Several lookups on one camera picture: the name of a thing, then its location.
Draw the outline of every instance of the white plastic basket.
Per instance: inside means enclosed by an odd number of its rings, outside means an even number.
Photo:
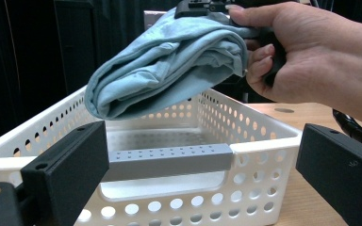
[[[84,91],[0,137],[0,182],[19,185],[20,168],[76,127],[97,121],[84,107]],[[212,89],[139,119],[107,121],[110,152],[227,143],[231,169],[101,183],[75,224],[273,224],[300,139],[301,131]]]

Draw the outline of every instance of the folded shirt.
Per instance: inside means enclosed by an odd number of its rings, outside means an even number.
[[[125,120],[157,112],[221,83],[243,76],[248,52],[243,38],[257,30],[229,25],[222,13],[174,18],[175,8],[90,78],[89,112]]]

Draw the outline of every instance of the wooden table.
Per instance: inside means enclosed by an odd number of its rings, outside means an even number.
[[[300,130],[314,123],[341,132],[332,116],[332,109],[319,104],[248,104],[248,106]],[[342,217],[303,178],[298,170],[289,175],[277,226],[347,225]]]

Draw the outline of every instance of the light blue cloth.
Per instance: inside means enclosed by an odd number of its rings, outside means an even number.
[[[136,38],[90,78],[89,112],[124,120],[157,112],[221,83],[243,76],[248,52],[243,38],[257,30],[234,27],[222,13],[173,17],[175,8]]]

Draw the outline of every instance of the hand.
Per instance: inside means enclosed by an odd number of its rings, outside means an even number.
[[[262,75],[272,67],[273,46],[251,54],[247,81],[257,93],[276,102],[329,105],[362,121],[362,24],[291,2],[232,6],[229,14],[240,25],[272,26],[287,52],[272,87]]]

